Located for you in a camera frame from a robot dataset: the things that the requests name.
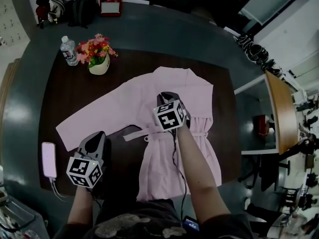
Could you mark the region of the black office chair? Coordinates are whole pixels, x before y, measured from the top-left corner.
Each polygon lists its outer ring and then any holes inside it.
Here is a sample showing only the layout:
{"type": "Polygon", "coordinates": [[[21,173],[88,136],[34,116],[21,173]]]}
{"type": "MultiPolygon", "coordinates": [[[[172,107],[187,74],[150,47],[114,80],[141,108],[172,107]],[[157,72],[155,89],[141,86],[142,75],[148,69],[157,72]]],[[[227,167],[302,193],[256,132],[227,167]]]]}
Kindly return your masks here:
{"type": "Polygon", "coordinates": [[[266,191],[272,185],[277,188],[280,169],[283,168],[290,174],[291,163],[275,150],[277,142],[273,132],[266,137],[261,137],[255,132],[246,133],[240,137],[240,143],[244,161],[251,170],[241,175],[238,181],[251,179],[251,183],[246,183],[248,189],[255,186],[258,178],[261,179],[261,191],[266,191]]]}

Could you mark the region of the small red bin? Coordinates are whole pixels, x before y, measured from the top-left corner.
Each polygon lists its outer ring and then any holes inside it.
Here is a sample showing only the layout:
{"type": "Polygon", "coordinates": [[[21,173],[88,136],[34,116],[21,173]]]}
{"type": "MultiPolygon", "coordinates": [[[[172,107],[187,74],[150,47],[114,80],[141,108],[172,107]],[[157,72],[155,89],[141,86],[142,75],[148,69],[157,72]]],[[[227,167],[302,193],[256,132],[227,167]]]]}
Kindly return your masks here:
{"type": "Polygon", "coordinates": [[[266,138],[269,133],[269,119],[266,115],[253,117],[253,131],[260,138],[266,138]]]}

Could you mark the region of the white power bank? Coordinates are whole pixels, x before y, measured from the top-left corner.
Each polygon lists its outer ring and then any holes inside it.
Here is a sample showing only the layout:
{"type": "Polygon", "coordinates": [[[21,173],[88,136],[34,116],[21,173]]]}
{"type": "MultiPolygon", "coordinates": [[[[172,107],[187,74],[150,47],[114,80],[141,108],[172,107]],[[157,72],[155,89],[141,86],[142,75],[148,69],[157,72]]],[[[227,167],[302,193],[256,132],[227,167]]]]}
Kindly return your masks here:
{"type": "Polygon", "coordinates": [[[57,178],[55,144],[43,142],[41,145],[43,174],[47,178],[57,178]]]}

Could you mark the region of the red bag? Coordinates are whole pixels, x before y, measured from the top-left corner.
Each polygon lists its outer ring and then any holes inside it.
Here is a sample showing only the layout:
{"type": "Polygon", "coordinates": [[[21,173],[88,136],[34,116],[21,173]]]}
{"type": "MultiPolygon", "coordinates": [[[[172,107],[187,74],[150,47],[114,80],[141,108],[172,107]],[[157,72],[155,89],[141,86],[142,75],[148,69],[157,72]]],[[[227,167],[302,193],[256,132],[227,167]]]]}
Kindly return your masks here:
{"type": "Polygon", "coordinates": [[[38,24],[37,26],[40,29],[43,29],[43,22],[45,20],[48,20],[48,13],[50,12],[50,6],[48,5],[39,5],[36,10],[36,15],[37,15],[37,20],[38,20],[38,24]]]}

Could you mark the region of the clear water bottle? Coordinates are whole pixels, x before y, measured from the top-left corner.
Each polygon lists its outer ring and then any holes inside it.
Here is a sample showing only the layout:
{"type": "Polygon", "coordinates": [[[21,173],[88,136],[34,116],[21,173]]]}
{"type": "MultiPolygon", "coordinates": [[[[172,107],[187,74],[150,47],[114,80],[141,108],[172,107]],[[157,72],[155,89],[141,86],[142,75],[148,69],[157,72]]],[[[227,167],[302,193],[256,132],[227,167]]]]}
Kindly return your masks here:
{"type": "Polygon", "coordinates": [[[61,38],[60,50],[69,66],[76,66],[78,64],[77,51],[74,40],[68,38],[68,36],[63,36],[61,38]]]}

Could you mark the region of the person's left forearm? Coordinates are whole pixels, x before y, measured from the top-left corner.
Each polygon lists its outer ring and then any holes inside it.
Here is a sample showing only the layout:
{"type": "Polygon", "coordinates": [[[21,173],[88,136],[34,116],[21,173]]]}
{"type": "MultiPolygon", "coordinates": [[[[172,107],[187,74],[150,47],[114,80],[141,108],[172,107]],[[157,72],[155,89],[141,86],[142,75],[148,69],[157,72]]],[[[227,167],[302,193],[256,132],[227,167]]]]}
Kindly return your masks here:
{"type": "Polygon", "coordinates": [[[93,198],[85,187],[77,187],[67,223],[88,226],[93,224],[93,198]]]}

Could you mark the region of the person's black printed shirt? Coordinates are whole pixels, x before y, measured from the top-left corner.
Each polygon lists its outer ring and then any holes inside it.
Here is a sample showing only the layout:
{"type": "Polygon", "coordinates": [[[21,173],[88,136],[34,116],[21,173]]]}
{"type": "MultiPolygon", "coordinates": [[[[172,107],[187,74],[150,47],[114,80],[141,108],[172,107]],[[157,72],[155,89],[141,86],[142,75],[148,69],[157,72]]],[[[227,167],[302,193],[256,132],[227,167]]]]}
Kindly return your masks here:
{"type": "Polygon", "coordinates": [[[199,229],[188,228],[172,201],[136,202],[124,214],[107,218],[99,213],[94,226],[65,224],[53,239],[255,239],[244,215],[227,214],[210,218],[199,229]]]}

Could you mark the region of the white pot of flowers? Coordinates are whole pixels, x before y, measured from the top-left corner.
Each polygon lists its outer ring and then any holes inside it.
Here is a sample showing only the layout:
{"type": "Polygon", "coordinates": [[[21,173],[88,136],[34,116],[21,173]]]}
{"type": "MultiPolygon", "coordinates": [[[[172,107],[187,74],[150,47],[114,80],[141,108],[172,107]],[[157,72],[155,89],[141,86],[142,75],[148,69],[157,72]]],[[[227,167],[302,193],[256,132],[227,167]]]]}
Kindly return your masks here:
{"type": "Polygon", "coordinates": [[[78,61],[87,65],[93,75],[104,75],[109,69],[111,58],[118,57],[118,53],[110,46],[109,39],[99,33],[86,42],[80,42],[76,52],[78,61]]]}

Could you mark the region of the black phone with blue screen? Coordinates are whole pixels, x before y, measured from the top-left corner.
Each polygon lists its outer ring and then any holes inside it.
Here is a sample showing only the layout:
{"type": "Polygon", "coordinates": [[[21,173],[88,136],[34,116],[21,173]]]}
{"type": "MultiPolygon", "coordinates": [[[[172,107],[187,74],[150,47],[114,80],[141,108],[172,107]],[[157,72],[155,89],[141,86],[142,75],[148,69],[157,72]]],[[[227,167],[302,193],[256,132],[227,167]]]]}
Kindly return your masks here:
{"type": "Polygon", "coordinates": [[[187,229],[190,229],[192,231],[199,231],[199,224],[197,222],[197,220],[189,217],[189,216],[185,216],[183,218],[183,226],[187,229]]]}

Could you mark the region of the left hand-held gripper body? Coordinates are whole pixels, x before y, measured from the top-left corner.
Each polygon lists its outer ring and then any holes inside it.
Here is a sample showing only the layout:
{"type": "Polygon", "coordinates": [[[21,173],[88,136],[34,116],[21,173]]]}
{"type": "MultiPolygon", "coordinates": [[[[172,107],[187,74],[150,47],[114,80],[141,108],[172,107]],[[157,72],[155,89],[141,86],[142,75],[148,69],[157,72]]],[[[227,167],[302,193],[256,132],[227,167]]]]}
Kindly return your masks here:
{"type": "Polygon", "coordinates": [[[74,185],[93,189],[103,175],[102,165],[102,154],[75,152],[69,159],[66,173],[74,185]]]}

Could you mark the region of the white locker cabinet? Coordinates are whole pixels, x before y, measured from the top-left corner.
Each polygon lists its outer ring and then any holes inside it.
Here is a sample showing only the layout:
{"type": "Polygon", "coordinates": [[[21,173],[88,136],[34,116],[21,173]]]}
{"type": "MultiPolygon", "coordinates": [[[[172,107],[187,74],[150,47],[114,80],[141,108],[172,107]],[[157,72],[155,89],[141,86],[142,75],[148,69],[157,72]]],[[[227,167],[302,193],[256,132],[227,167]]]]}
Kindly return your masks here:
{"type": "Polygon", "coordinates": [[[29,41],[12,0],[0,0],[0,47],[29,41]]]}

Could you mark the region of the glass top cart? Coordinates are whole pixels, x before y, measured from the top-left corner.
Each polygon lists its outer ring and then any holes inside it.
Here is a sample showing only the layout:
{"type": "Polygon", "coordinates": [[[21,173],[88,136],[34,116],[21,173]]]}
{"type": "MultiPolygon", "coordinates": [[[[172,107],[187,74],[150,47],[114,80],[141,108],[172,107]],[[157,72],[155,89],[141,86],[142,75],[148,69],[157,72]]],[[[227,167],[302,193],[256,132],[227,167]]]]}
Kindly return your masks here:
{"type": "Polygon", "coordinates": [[[47,220],[7,193],[0,183],[0,239],[50,239],[47,220]]]}

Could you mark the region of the black backpack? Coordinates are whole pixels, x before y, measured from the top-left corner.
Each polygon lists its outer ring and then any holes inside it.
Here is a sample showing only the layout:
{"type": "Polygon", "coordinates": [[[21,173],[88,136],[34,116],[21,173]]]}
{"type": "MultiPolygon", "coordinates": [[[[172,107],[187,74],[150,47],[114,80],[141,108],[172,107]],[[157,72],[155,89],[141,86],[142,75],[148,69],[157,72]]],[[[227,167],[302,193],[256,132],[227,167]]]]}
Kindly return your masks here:
{"type": "Polygon", "coordinates": [[[97,0],[70,0],[66,3],[66,20],[69,27],[80,26],[87,29],[98,8],[97,0]]]}

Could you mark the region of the black white patterned bag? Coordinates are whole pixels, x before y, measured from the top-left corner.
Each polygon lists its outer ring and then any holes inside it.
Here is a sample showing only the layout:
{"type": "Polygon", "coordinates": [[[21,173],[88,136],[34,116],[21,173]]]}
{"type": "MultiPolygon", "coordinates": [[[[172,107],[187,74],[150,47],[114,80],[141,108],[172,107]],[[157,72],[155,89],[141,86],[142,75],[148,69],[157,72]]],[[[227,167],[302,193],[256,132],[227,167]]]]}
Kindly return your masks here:
{"type": "Polygon", "coordinates": [[[236,43],[244,50],[245,55],[248,56],[248,51],[254,45],[254,37],[251,34],[241,34],[236,37],[236,43]]]}
{"type": "Polygon", "coordinates": [[[262,65],[269,59],[268,51],[258,44],[251,45],[245,54],[251,62],[258,65],[262,65]]]}

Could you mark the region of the pink robe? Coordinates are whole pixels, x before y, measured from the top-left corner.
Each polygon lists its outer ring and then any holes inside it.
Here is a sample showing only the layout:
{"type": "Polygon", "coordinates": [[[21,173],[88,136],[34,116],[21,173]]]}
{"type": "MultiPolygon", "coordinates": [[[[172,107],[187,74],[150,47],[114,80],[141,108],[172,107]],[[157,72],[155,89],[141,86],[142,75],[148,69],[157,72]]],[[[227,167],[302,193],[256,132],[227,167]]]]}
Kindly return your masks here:
{"type": "Polygon", "coordinates": [[[139,174],[138,201],[170,199],[189,193],[179,149],[170,133],[162,132],[155,116],[157,95],[177,93],[190,113],[190,132],[206,159],[217,186],[222,183],[216,154],[207,138],[213,124],[213,85],[190,69],[159,67],[137,76],[96,99],[57,126],[66,149],[77,148],[87,136],[103,131],[111,135],[130,125],[139,131],[126,141],[143,137],[147,142],[139,174]]]}

